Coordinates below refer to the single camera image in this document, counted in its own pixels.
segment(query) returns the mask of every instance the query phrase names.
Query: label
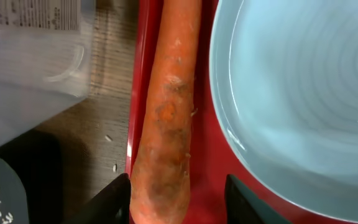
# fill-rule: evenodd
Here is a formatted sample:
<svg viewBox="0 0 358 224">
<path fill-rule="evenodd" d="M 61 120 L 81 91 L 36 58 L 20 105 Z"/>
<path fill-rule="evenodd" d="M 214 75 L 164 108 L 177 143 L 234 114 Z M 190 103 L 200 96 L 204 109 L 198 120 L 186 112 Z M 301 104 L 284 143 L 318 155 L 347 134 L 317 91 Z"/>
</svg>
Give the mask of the label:
<svg viewBox="0 0 358 224">
<path fill-rule="evenodd" d="M 79 30 L 81 0 L 0 0 L 0 26 Z"/>
</svg>

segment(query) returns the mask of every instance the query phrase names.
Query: wood grain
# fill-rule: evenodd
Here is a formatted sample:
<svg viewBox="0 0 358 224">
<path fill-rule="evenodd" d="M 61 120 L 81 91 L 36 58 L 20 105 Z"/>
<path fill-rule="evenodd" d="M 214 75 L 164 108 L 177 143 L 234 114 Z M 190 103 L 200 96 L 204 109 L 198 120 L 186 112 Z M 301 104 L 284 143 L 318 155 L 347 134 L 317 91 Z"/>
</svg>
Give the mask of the wood grain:
<svg viewBox="0 0 358 224">
<path fill-rule="evenodd" d="M 97 1 L 89 97 L 37 127 L 62 146 L 66 217 L 124 172 L 137 7 L 137 0 Z"/>
</svg>

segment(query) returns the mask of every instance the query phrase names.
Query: clear plastic container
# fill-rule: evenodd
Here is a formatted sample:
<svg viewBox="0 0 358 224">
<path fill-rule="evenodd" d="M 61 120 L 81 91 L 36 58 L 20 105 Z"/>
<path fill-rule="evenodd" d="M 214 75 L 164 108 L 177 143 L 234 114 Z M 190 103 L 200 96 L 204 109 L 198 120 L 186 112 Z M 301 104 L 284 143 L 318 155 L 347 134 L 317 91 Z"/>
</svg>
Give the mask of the clear plastic container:
<svg viewBox="0 0 358 224">
<path fill-rule="evenodd" d="M 0 145 L 86 98 L 94 12 L 81 1 L 79 32 L 0 30 Z"/>
</svg>

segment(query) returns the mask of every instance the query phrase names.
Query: wooden table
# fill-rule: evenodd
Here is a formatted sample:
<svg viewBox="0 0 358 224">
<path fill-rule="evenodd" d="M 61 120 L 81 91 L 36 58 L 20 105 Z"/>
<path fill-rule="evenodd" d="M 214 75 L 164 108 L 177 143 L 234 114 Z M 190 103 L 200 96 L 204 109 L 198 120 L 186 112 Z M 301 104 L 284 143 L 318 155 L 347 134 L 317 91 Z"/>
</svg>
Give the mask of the wooden table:
<svg viewBox="0 0 358 224">
<path fill-rule="evenodd" d="M 66 217 L 124 172 L 137 7 L 97 0 L 89 97 L 37 127 L 62 146 Z"/>
</svg>

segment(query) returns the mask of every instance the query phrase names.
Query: red cutting board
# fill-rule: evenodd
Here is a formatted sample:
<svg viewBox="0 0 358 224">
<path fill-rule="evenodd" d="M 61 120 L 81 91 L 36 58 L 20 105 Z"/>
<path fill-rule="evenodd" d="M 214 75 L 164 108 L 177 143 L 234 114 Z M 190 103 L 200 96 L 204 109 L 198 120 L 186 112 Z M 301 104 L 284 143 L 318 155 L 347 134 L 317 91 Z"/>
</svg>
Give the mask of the red cutting board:
<svg viewBox="0 0 358 224">
<path fill-rule="evenodd" d="M 293 223 L 344 223 L 301 209 L 276 196 L 251 176 L 226 142 L 216 118 L 209 88 L 208 54 L 218 0 L 203 1 L 203 19 L 196 68 L 191 143 L 191 202 L 184 223 L 226 223 L 224 185 L 227 174 L 240 178 L 260 199 Z M 130 175 L 142 134 L 147 88 L 154 61 L 163 0 L 140 0 L 135 52 L 126 172 Z"/>
</svg>

